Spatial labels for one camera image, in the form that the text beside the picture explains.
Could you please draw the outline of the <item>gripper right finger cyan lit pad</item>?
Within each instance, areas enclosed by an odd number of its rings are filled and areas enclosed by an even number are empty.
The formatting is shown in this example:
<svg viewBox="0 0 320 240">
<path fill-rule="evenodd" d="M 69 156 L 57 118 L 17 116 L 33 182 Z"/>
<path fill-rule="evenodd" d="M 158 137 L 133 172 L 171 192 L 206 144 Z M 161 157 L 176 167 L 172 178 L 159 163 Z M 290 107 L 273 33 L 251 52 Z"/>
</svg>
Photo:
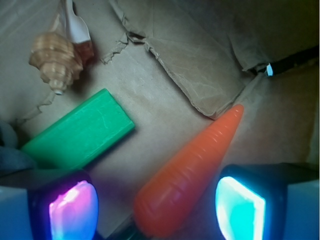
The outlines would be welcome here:
<svg viewBox="0 0 320 240">
<path fill-rule="evenodd" d="M 311 163 L 230 164 L 215 189 L 226 240 L 318 240 L 320 170 Z"/>
</svg>

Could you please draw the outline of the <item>gripper left finger with pink lit pad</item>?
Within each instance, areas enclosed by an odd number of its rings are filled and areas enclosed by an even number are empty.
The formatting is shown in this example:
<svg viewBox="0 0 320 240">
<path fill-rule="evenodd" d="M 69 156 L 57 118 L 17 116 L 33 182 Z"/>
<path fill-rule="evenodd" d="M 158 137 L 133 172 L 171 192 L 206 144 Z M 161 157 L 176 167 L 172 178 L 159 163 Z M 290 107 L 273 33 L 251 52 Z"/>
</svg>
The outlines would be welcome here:
<svg viewBox="0 0 320 240">
<path fill-rule="evenodd" d="M 83 170 L 0 172 L 2 240 L 91 240 L 98 215 L 98 194 Z"/>
</svg>

